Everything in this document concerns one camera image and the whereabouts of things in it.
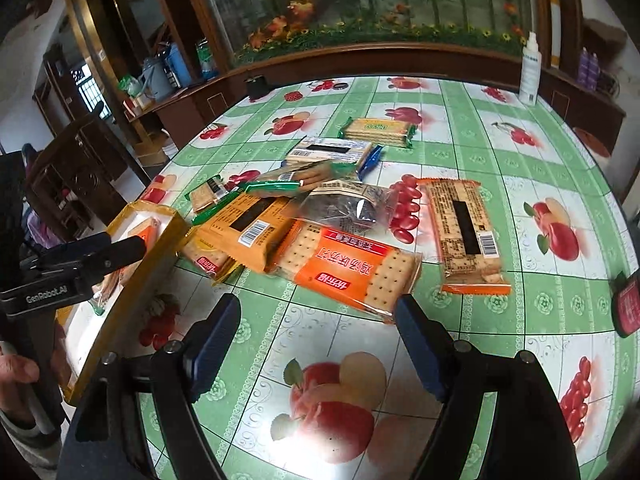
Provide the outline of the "person's left hand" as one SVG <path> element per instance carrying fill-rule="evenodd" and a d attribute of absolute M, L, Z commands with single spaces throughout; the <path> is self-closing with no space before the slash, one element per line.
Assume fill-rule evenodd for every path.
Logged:
<path fill-rule="evenodd" d="M 1 411 L 27 427 L 35 423 L 26 400 L 26 387 L 38 382 L 37 364 L 24 356 L 0 356 Z"/>

